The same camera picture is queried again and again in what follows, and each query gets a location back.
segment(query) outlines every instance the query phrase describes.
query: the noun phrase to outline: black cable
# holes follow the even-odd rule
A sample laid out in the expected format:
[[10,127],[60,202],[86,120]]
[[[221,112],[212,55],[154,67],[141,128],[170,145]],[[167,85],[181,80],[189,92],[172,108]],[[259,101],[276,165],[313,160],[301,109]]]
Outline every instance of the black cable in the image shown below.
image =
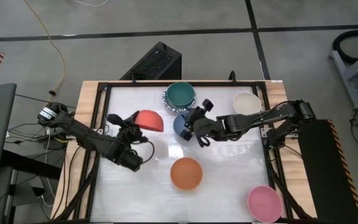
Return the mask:
[[73,165],[73,161],[75,158],[75,155],[80,150],[81,146],[78,146],[77,150],[74,152],[73,157],[71,158],[70,165],[68,166],[68,181],[67,181],[67,194],[66,194],[66,202],[65,207],[67,207],[67,201],[68,201],[68,192],[70,191],[70,175],[71,175],[71,166]]
[[41,202],[41,204],[40,204],[40,207],[41,207],[42,213],[45,215],[45,218],[46,218],[47,220],[50,220],[50,219],[49,219],[49,217],[47,216],[47,214],[45,213],[44,208],[42,207],[42,205],[43,205],[43,204],[44,204],[43,202]]
[[89,172],[88,176],[86,177],[83,184],[78,188],[77,193],[74,195],[71,202],[68,204],[68,206],[62,211],[62,213],[56,218],[56,220],[67,220],[67,218],[70,216],[72,211],[74,210],[76,204],[82,199],[82,195],[87,190],[88,186],[94,181],[94,179],[97,176],[97,170],[99,167],[100,162],[100,153],[96,152],[93,166],[91,168],[91,171]]
[[60,156],[59,159],[54,163],[54,165],[57,164],[60,161],[60,159],[62,159],[63,156],[65,156],[65,155],[66,155],[66,153],[63,153],[62,156]]
[[33,136],[31,136],[29,139],[24,139],[23,141],[13,141],[13,142],[5,142],[5,143],[13,143],[13,144],[20,144],[20,143],[23,143],[23,142],[32,142],[32,140],[34,140],[34,139],[38,139],[38,138],[40,138],[39,136],[38,136],[38,134],[42,131],[44,129],[44,127],[41,127],[41,129],[37,132],[37,133],[35,133]]
[[40,124],[39,124],[39,123],[24,123],[24,124],[19,124],[19,125],[17,125],[17,126],[14,126],[14,127],[12,127],[12,128],[9,128],[8,131],[13,130],[13,129],[16,129],[16,128],[19,128],[19,127],[21,127],[21,126],[26,126],[26,125],[40,125]]
[[209,141],[209,139],[206,136],[196,136],[196,139],[201,147],[204,146],[208,147],[211,145],[211,141]]
[[[20,184],[23,184],[23,183],[25,183],[25,182],[27,182],[27,181],[29,181],[29,180],[32,180],[32,179],[34,179],[34,178],[36,178],[36,177],[37,177],[37,176],[28,178],[28,179],[26,179],[26,180],[24,180],[24,181],[22,181],[22,182],[16,184],[16,186],[18,186],[18,185],[20,185]],[[0,196],[0,200],[1,200],[3,197],[5,197],[7,194],[9,194],[9,192],[8,192],[8,193],[4,193],[3,195],[1,195],[1,196]]]
[[[51,102],[46,101],[46,100],[40,100],[40,99],[37,99],[37,98],[34,98],[34,97],[24,96],[24,95],[20,95],[20,94],[17,94],[17,93],[15,93],[15,95],[19,96],[19,97],[30,99],[30,100],[36,100],[36,101],[40,101],[40,102],[44,102],[44,103],[51,103]],[[74,106],[67,106],[66,105],[66,107],[76,109],[76,107],[74,107]]]
[[288,191],[285,185],[281,182],[280,178],[278,177],[278,174],[275,172],[271,163],[267,165],[267,173],[274,180],[275,184],[280,189],[283,197],[289,201],[296,215],[298,215],[300,219],[312,220],[313,218],[303,210],[303,208],[298,204],[298,202],[296,202],[296,200],[293,198],[292,194]]
[[358,113],[358,110],[355,110],[352,119],[349,120],[351,123],[351,134],[352,134],[352,137],[356,143],[358,143],[358,139],[356,138],[356,135],[354,135],[354,130],[353,130],[354,123],[353,122],[356,120],[357,113]]
[[333,42],[333,50],[336,50],[339,56],[341,56],[342,60],[347,63],[355,63],[356,61],[358,61],[358,58],[351,57],[345,54],[345,52],[341,48],[341,42],[346,38],[357,37],[357,36],[358,36],[358,30],[351,30],[339,35],[338,37],[335,38]]
[[30,159],[36,159],[36,158],[39,158],[39,157],[44,156],[44,155],[46,155],[46,154],[49,154],[49,153],[51,153],[51,152],[54,152],[54,151],[44,152],[44,153],[39,154],[38,156],[30,157]]
[[22,133],[22,132],[20,132],[18,130],[12,130],[12,131],[8,131],[8,132],[11,133],[11,134],[21,136],[21,137],[25,137],[25,138],[31,138],[32,136],[34,136],[34,134],[25,134],[25,133]]
[[108,126],[107,124],[104,125],[104,127],[107,127],[108,130],[107,131],[104,131],[104,128],[103,128],[103,134],[106,134],[110,131],[110,126]]
[[282,144],[282,145],[285,146],[286,148],[292,150],[292,151],[295,152],[296,154],[298,154],[298,155],[301,157],[301,159],[302,159],[302,154],[300,154],[298,151],[296,151],[295,149],[291,148],[290,146],[287,146],[286,144]]
[[150,160],[153,158],[154,152],[155,152],[154,144],[153,144],[152,142],[150,142],[150,141],[147,141],[147,142],[152,145],[152,147],[153,147],[153,152],[152,152],[152,155],[151,155],[148,159],[146,159],[146,160],[143,162],[143,164],[145,164],[146,162],[150,161]]

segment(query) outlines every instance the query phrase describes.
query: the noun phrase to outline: blue bowl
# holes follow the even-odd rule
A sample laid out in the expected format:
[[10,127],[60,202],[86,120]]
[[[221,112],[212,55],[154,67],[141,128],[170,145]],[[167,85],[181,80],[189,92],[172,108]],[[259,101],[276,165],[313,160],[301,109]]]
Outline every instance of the blue bowl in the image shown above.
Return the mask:
[[178,136],[180,136],[180,133],[183,130],[187,130],[187,128],[185,127],[186,124],[185,118],[188,113],[189,113],[188,111],[181,113],[175,118],[175,120],[173,120],[173,130]]

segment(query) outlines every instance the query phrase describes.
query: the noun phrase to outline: concrete floor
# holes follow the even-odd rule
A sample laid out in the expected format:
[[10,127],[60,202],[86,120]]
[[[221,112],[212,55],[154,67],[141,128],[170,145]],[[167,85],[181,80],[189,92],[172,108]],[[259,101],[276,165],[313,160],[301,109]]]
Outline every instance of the concrete floor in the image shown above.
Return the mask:
[[[103,0],[88,0],[99,4]],[[250,28],[243,0],[110,0],[93,8],[70,0],[29,0],[52,35],[187,29]],[[358,25],[358,0],[251,0],[257,27]],[[350,134],[352,105],[328,59],[331,44],[346,30],[263,32],[260,39],[270,77],[283,80],[289,99],[309,101],[319,118],[336,124],[358,189],[358,145]],[[45,35],[23,0],[0,0],[0,37]],[[158,41],[183,54],[183,79],[264,79],[251,32],[105,39],[57,40],[67,62],[67,77],[55,97],[76,105],[83,80],[117,80]],[[343,43],[358,55],[358,39]],[[47,40],[0,42],[6,57],[0,84],[14,82],[17,93],[47,98],[62,74],[62,63]],[[10,126],[36,122],[43,103],[16,98]],[[35,131],[35,127],[22,130]],[[6,146],[23,155],[43,152],[26,143]],[[39,206],[17,209],[15,223],[45,220]]]

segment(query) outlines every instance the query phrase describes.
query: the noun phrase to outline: black box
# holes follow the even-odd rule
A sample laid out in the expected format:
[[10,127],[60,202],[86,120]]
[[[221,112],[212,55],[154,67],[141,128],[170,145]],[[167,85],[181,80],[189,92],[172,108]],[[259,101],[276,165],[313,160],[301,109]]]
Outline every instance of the black box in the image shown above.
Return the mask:
[[120,80],[181,80],[181,53],[158,42]]

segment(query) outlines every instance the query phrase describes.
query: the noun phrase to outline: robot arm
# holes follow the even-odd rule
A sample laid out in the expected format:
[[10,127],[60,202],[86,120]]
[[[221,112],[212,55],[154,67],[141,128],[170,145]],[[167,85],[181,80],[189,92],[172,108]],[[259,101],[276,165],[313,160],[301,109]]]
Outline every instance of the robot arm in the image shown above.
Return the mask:
[[197,106],[190,110],[185,118],[185,126],[188,131],[184,130],[181,133],[181,137],[187,141],[191,139],[192,133],[194,133],[201,147],[209,146],[206,137],[215,141],[236,141],[251,128],[285,120],[277,129],[270,129],[267,132],[269,143],[275,144],[276,141],[284,138],[291,131],[300,129],[304,122],[316,119],[310,104],[304,101],[286,101],[271,110],[250,115],[218,116],[216,121],[205,116],[207,111],[211,111],[213,104],[206,99],[203,106],[204,108]]
[[75,120],[61,103],[49,103],[37,116],[39,124],[44,127],[62,128],[68,134],[75,136],[77,143],[85,150],[98,151],[101,155],[119,166],[133,171],[140,169],[143,159],[131,149],[133,142],[147,142],[134,121],[139,112],[122,120],[116,114],[110,114],[108,121],[121,128],[116,137],[100,135],[81,122]]

